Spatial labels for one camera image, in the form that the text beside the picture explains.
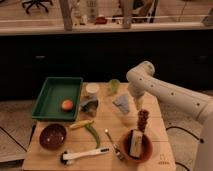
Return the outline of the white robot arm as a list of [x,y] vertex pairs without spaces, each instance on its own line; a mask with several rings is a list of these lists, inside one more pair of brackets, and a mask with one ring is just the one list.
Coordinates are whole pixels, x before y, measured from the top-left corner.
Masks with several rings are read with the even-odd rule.
[[194,171],[213,171],[213,97],[156,79],[154,72],[154,65],[149,61],[130,69],[126,74],[130,94],[139,99],[148,92],[202,124]]

